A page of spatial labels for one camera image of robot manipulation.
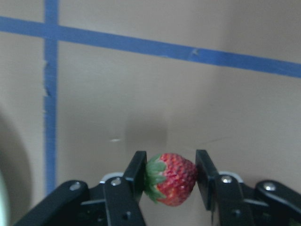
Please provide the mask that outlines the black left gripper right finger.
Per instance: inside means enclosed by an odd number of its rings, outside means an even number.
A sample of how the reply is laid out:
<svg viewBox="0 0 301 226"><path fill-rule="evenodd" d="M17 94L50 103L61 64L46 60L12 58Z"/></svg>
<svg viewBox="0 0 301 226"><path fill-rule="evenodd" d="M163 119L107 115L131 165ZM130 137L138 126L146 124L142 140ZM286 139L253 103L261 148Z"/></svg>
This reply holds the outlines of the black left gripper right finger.
<svg viewBox="0 0 301 226"><path fill-rule="evenodd" d="M206 150L196 150L195 165L198 171L197 184L206 210L212 210L212 194L215 177L219 175Z"/></svg>

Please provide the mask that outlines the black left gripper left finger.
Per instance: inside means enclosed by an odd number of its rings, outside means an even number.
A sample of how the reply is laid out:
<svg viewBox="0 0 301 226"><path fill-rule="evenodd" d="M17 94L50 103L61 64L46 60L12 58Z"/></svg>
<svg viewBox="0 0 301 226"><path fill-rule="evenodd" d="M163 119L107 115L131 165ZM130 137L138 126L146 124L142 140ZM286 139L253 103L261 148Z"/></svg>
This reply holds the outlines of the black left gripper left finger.
<svg viewBox="0 0 301 226"><path fill-rule="evenodd" d="M123 178L129 183L130 190L137 203L140 202L144 192L146 163L146 151L136 151L123 174Z"/></svg>

